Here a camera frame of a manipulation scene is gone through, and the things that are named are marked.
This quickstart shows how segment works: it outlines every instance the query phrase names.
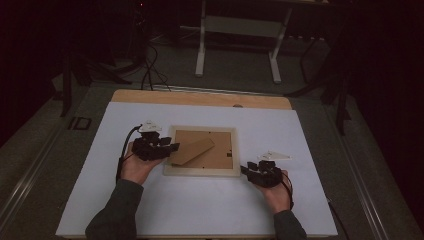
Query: black cable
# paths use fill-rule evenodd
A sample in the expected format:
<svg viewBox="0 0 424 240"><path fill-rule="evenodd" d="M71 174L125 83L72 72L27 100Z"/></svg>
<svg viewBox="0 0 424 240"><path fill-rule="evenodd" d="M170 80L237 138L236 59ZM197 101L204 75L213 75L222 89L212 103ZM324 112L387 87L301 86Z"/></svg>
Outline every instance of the black cable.
<svg viewBox="0 0 424 240"><path fill-rule="evenodd" d="M129 157L131 157L133 155L133 154L131 154L128 157L124 158L125 150L127 149L127 145L128 145L128 141L130 140L130 137L133 134L133 132L140 129L140 127L141 126L137 126L137 127L134 127L133 129L131 129L131 131L128 133L127 138L125 139L124 147L122 148L122 154L121 154L121 157L119 158L118 167L116 169L116 177L115 177L116 182L118 182L118 180L121 178L122 164L125 162L125 160L127 160Z"/></svg>
<svg viewBox="0 0 424 240"><path fill-rule="evenodd" d="M333 204L331 204L331 200L329 200L328 198L327 198L327 200L328 200L328 206L330 206L331 211L333 211L334 216L336 216L337 221L340 223L340 226L341 226L341 227L342 227L342 229L343 229L343 232L344 232L344 234L345 234L345 236L346 236L346 239L347 239L347 240L350 240L349 235L347 234L346 228L345 228L345 226L343 225L342 220L340 219L339 215L337 214L336 209L334 209Z"/></svg>
<svg viewBox="0 0 424 240"><path fill-rule="evenodd" d="M283 176L285 176L287 178L287 180L289 181L290 184L290 188L287 186L287 184L284 182L284 179L281 181L281 183L283 184L283 187L287 190L287 192L289 193L289 197L290 197L290 209L293 208L294 206L294 202L293 202L293 185L291 183L291 180L289 178L289 176L287 176L286 174L282 173Z"/></svg>
<svg viewBox="0 0 424 240"><path fill-rule="evenodd" d="M130 140L131 135L133 134L133 132L137 131L138 129L140 129L141 126L137 126L134 127L133 129L131 129L131 131L128 133L127 138L125 139L125 143L124 143L124 147L122 149L122 154L121 157L124 158L125 155L125 150L127 150L127 145L128 145L128 141Z"/></svg>

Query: metal stand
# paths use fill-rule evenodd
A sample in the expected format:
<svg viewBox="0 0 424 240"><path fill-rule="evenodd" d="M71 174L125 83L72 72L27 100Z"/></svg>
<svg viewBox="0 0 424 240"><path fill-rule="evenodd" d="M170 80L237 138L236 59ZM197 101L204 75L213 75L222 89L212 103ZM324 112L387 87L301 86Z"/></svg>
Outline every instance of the metal stand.
<svg viewBox="0 0 424 240"><path fill-rule="evenodd" d="M203 69L205 65L205 34L206 31L233 33L249 36L272 37L276 38L276 44L269 53L269 62L271 65L273 81L276 84L281 83L280 71L277 63L277 55L280 51L281 43L284 39L284 34L287 29L292 13L292 8L288 8L284 21L271 22L271 21L258 21L240 18L228 18L206 15L206 0L202 1L202 13L200 20L200 46L197 54L196 63L196 77L203 76Z"/></svg>

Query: wire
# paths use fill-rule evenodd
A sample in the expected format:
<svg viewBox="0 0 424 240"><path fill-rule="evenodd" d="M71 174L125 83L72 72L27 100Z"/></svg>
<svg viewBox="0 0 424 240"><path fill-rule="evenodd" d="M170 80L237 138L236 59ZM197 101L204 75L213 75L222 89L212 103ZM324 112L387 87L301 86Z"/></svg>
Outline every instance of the wire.
<svg viewBox="0 0 424 240"><path fill-rule="evenodd" d="M291 188L291 190L290 190L290 188L287 186L287 184L284 182L284 179L281 181L281 183L283 184L283 187L287 190L287 192L289 193L289 197L290 197L290 209L292 209L293 208L293 206L294 206L294 202L293 202L293 185L292 185L292 183L291 183L291 180L290 180L290 178L289 178L289 176L287 176L286 174L284 174L284 173L282 173L286 178L287 178L287 180L289 181L289 184L290 184L290 188Z"/></svg>
<svg viewBox="0 0 424 240"><path fill-rule="evenodd" d="M133 132L140 129L140 127L141 127L141 125L131 129L131 131L127 135L127 138L125 139L124 147L122 148L122 154L121 154L121 157L119 158L119 161L118 161L118 167L116 168L116 177L115 177L116 182L118 182L118 180L121 178L122 164L125 162L125 160L127 160L129 157L131 157L134 154L133 153L133 154L129 155L128 157L124 158L125 150L127 149L127 145L128 145L128 141L130 140L130 137L133 134Z"/></svg>
<svg viewBox="0 0 424 240"><path fill-rule="evenodd" d="M133 134L133 132L135 132L135 131L137 131L138 129L140 129L140 127L141 127L141 126L134 127L134 128L133 128L133 129L131 129L131 131L128 133L127 138L125 139L124 147L122 148L121 158L124 158L125 150L127 150L128 141L130 140L131 135Z"/></svg>

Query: sleeve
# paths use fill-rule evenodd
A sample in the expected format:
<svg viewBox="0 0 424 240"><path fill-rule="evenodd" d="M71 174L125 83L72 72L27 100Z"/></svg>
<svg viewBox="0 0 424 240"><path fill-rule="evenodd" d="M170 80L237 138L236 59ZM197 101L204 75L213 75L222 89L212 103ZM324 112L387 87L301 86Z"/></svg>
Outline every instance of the sleeve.
<svg viewBox="0 0 424 240"><path fill-rule="evenodd" d="M118 180L105 208L87 226L87 239L136 239L135 213L143 190L137 183Z"/></svg>
<svg viewBox="0 0 424 240"><path fill-rule="evenodd" d="M274 228L278 240L306 239L306 232L290 210L274 214Z"/></svg>

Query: wooden board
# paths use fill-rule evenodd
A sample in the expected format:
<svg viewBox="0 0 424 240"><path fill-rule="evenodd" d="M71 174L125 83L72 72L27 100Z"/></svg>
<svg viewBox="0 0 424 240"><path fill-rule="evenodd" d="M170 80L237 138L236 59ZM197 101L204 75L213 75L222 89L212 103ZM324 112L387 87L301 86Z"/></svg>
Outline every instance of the wooden board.
<svg viewBox="0 0 424 240"><path fill-rule="evenodd" d="M113 94L111 101L219 107L233 107L239 105L246 108L292 109L289 100L285 97L222 93L161 92L120 89Z"/></svg>
<svg viewBox="0 0 424 240"><path fill-rule="evenodd" d="M183 176L240 176L240 159L235 128L205 127L205 126L171 126L169 136L173 142L180 143L182 152L173 153L165 165L165 175ZM213 142L213 147L206 149L188 149L187 146L201 143L205 139ZM191 159L176 165L173 158L180 155L192 156Z"/></svg>

